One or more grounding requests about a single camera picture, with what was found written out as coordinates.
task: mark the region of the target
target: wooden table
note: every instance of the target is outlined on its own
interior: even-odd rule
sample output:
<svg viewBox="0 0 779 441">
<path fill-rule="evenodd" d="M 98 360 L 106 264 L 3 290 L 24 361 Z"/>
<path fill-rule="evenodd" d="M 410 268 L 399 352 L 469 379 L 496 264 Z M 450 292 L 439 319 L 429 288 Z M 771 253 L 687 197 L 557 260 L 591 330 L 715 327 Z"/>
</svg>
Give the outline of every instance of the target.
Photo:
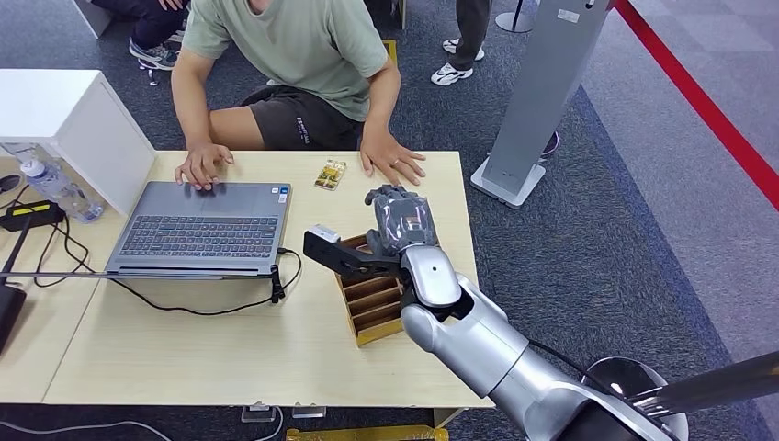
<svg viewBox="0 0 779 441">
<path fill-rule="evenodd" d="M 0 175 L 18 173 L 18 163 L 11 158 L 0 159 Z M 0 197 L 0 206 L 10 202 L 21 186 Z M 23 202 L 42 200 L 33 189 L 25 191 Z M 105 224 L 121 224 L 123 219 L 112 210 L 104 214 Z M 110 254 L 107 247 L 94 246 L 101 241 L 101 232 L 88 225 L 71 222 L 72 234 L 90 247 L 87 263 L 102 267 Z M 19 253 L 15 271 L 35 271 L 51 227 L 30 230 L 24 247 Z M 17 242 L 18 232 L 0 232 L 0 256 L 11 253 Z M 63 248 L 64 237 L 56 234 L 45 254 L 42 270 L 71 271 L 76 263 Z M 0 354 L 0 402 L 41 402 L 51 384 L 73 333 L 81 321 L 86 305 L 95 292 L 96 279 L 68 279 L 51 288 L 38 288 L 32 279 L 11 277 L 27 292 L 27 299 L 3 354 Z M 42 279 L 44 283 L 51 279 Z"/>
<path fill-rule="evenodd" d="M 313 186 L 328 158 L 348 162 L 335 191 Z M 183 159 L 182 152 L 159 153 L 149 178 L 172 180 Z M 355 153 L 236 153 L 235 163 L 226 169 L 229 181 L 292 185 L 283 239 L 287 248 L 302 254 L 303 233 L 316 223 L 344 238 L 376 225 L 373 209 L 363 199 L 383 183 L 382 177 L 366 177 Z M 429 199 L 442 247 L 457 271 L 476 281 L 459 155 L 428 153 L 424 168 L 430 177 L 416 190 Z M 88 239 L 81 232 L 73 236 L 102 258 L 123 223 L 106 216 L 88 227 Z M 282 281 L 296 268 L 293 256 L 282 256 Z M 267 280 L 130 283 L 159 304 L 201 311 L 270 294 Z M 405 334 L 358 349 L 333 273 L 307 257 L 281 303 L 219 317 L 157 311 L 116 284 L 101 281 L 43 402 L 492 407 Z M 449 414 L 436 412 L 439 423 Z"/>
</svg>

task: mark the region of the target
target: black cable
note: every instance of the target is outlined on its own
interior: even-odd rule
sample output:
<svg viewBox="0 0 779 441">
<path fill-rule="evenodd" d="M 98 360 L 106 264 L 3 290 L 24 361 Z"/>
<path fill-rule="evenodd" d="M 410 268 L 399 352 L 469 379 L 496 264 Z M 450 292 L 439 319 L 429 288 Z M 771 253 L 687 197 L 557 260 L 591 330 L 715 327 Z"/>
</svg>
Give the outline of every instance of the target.
<svg viewBox="0 0 779 441">
<path fill-rule="evenodd" d="M 65 216 L 65 231 L 63 231 L 59 227 L 59 225 L 57 225 L 56 223 L 53 223 L 51 225 L 51 227 L 52 228 L 51 228 L 51 234 L 49 235 L 49 240 L 46 242 L 46 246 L 43 247 L 43 252 L 40 254 L 40 258 L 38 259 L 38 265 L 35 267 L 35 272 L 36 273 L 40 272 L 40 269 L 43 266 L 43 259 L 46 258 L 46 253 L 49 252 L 49 247 L 51 246 L 51 241 L 54 239 L 54 234 L 56 234 L 57 232 L 59 232 L 59 233 L 61 233 L 62 235 L 65 236 L 65 244 L 64 244 L 65 253 L 67 253 L 73 260 L 75 260 L 78 263 L 78 266 L 76 268 L 74 268 L 73 270 L 71 270 L 70 273 L 71 274 L 75 274 L 75 272 L 78 271 L 79 269 L 81 269 L 82 267 L 88 269 L 89 267 L 86 265 L 85 261 L 86 261 L 87 257 L 89 257 L 89 249 L 86 248 L 85 246 L 83 246 L 80 242 L 76 241 L 71 236 L 71 223 L 70 223 L 70 220 L 68 219 L 68 217 Z M 70 247 L 68 246 L 69 242 L 73 242 L 73 243 L 77 244 L 82 250 L 84 250 L 84 256 L 83 257 L 77 257 L 75 254 L 73 254 L 73 252 L 71 251 Z M 39 288 L 50 288 L 50 287 L 53 287 L 54 285 L 62 283 L 66 278 L 68 278 L 68 277 L 58 278 L 57 280 L 54 280 L 51 283 L 42 283 L 42 282 L 40 282 L 38 280 L 37 277 L 34 277 L 34 278 L 32 278 L 32 282 L 35 284 L 36 287 L 39 287 Z"/>
<path fill-rule="evenodd" d="M 43 249 L 43 253 L 40 255 L 40 260 L 38 261 L 38 266 L 36 267 L 35 272 L 37 272 L 37 273 L 40 272 L 40 267 L 43 264 L 43 259 L 44 259 L 45 255 L 46 255 L 47 251 L 49 250 L 49 247 L 51 246 L 51 240 L 54 237 L 54 233 L 59 232 L 60 234 L 65 236 L 65 244 L 64 244 L 65 252 L 74 261 L 76 261 L 78 263 L 78 266 L 73 271 L 71 271 L 71 273 L 75 274 L 75 272 L 78 271 L 79 268 L 83 267 L 84 269 L 86 269 L 90 273 L 94 274 L 95 270 L 92 269 L 91 267 L 89 267 L 89 265 L 85 262 L 86 258 L 89 256 L 89 249 L 86 248 L 85 246 L 83 246 L 80 242 L 76 241 L 73 238 L 73 236 L 71 236 L 71 234 L 70 234 L 71 227 L 70 227 L 69 219 L 67 217 L 65 217 L 65 230 L 64 231 L 56 224 L 53 224 L 52 227 L 53 227 L 53 231 L 51 232 L 51 235 L 49 236 L 49 240 L 46 242 L 46 246 Z M 82 250 L 84 250 L 85 251 L 84 257 L 79 258 L 75 254 L 73 254 L 73 252 L 71 252 L 71 250 L 70 250 L 70 248 L 68 246 L 69 242 L 75 243 Z M 285 284 L 284 287 L 283 287 L 283 288 L 287 288 L 300 275 L 300 271 L 303 268 L 303 262 L 300 259 L 300 254 L 296 253 L 293 250 L 289 250 L 287 248 L 279 248 L 278 252 L 280 254 L 287 254 L 287 253 L 293 254 L 298 259 L 298 270 L 295 272 L 295 275 L 292 277 L 292 279 L 290 279 L 289 282 L 287 282 L 287 284 Z M 60 279 L 58 279 L 58 280 L 56 280 L 56 281 L 54 281 L 54 282 L 52 282 L 50 284 L 39 284 L 39 282 L 38 282 L 36 277 L 34 278 L 34 281 L 35 281 L 35 284 L 37 286 L 39 286 L 41 288 L 48 288 L 48 287 L 52 287 L 52 286 L 54 286 L 54 285 L 56 285 L 58 283 L 61 283 L 66 278 L 67 277 L 60 278 Z M 254 306 L 262 305 L 263 303 L 267 303 L 267 302 L 269 302 L 272 299 L 272 298 L 269 297 L 269 298 L 264 299 L 264 300 L 259 300 L 259 301 L 253 302 L 253 303 L 247 303 L 245 305 L 238 306 L 238 307 L 235 307 L 235 308 L 230 308 L 230 309 L 224 310 L 224 311 L 195 311 L 195 310 L 190 310 L 189 308 L 180 307 L 180 306 L 160 306 L 160 305 L 154 303 L 153 301 L 147 299 L 146 297 L 144 297 L 140 292 L 138 292 L 135 289 L 131 288 L 126 283 L 120 282 L 119 280 L 116 280 L 115 278 L 110 278 L 109 280 L 111 280 L 112 282 L 116 283 L 117 285 L 123 287 L 130 294 L 132 294 L 135 297 L 141 299 L 144 303 L 146 303 L 147 305 L 151 306 L 152 308 L 154 308 L 156 310 L 159 310 L 159 311 L 182 311 L 182 312 L 187 312 L 189 314 L 199 315 L 199 316 L 206 316 L 206 317 L 213 317 L 213 316 L 217 316 L 217 315 L 231 314 L 233 312 L 242 311 L 242 310 L 245 310 L 245 309 L 248 309 L 248 308 L 252 308 Z"/>
<path fill-rule="evenodd" d="M 29 184 L 27 184 L 24 187 L 22 187 L 22 189 L 19 190 L 19 192 L 18 192 L 17 196 L 14 198 L 14 200 L 8 202 L 7 204 L 5 204 L 3 206 L 0 206 L 0 209 L 6 209 L 8 207 L 14 207 L 19 202 L 19 200 L 21 199 L 22 195 L 24 195 L 24 192 L 27 191 L 28 188 L 29 188 Z"/>
<path fill-rule="evenodd" d="M 287 289 L 287 287 L 289 285 L 292 285 L 292 282 L 294 282 L 295 279 L 297 279 L 298 276 L 300 276 L 300 271 L 302 271 L 302 269 L 303 269 L 303 261 L 300 259 L 300 254 L 298 254 L 294 250 L 290 250 L 288 248 L 279 248 L 278 249 L 278 253 L 279 254 L 293 254 L 293 255 L 295 255 L 295 257 L 298 258 L 298 271 L 295 271 L 295 276 L 292 276 L 292 278 L 289 280 L 289 282 L 285 283 L 284 286 L 281 287 L 282 289 Z"/>
</svg>

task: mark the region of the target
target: white box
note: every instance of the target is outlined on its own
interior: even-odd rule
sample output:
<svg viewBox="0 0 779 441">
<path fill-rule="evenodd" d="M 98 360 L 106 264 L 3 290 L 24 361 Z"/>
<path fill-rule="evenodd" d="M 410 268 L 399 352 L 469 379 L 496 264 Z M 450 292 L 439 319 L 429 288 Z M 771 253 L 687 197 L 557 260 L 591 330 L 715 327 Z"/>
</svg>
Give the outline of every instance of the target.
<svg viewBox="0 0 779 441">
<path fill-rule="evenodd" d="M 100 71 L 0 69 L 0 96 L 0 142 L 43 145 L 132 212 L 156 153 Z"/>
</svg>

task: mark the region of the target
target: small card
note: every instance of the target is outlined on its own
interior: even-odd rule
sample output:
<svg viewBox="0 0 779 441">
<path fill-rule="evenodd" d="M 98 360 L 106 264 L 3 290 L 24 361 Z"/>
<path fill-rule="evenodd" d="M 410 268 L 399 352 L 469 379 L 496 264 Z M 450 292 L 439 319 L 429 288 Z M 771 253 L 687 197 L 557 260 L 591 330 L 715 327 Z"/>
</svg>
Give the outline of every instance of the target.
<svg viewBox="0 0 779 441">
<path fill-rule="evenodd" d="M 338 187 L 338 182 L 341 181 L 341 176 L 344 175 L 345 171 L 346 163 L 328 159 L 327 164 L 322 169 L 322 172 L 314 182 L 314 185 L 326 190 L 335 190 L 335 188 Z"/>
</svg>

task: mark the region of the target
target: bottle cap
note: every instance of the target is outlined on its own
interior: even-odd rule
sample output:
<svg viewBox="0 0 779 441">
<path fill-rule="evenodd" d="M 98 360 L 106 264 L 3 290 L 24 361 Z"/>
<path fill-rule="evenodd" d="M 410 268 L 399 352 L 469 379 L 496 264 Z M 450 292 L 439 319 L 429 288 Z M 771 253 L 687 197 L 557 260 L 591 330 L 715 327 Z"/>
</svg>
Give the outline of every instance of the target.
<svg viewBox="0 0 779 441">
<path fill-rule="evenodd" d="M 22 164 L 21 171 L 30 177 L 40 176 L 46 171 L 46 165 L 37 159 L 31 159 Z"/>
</svg>

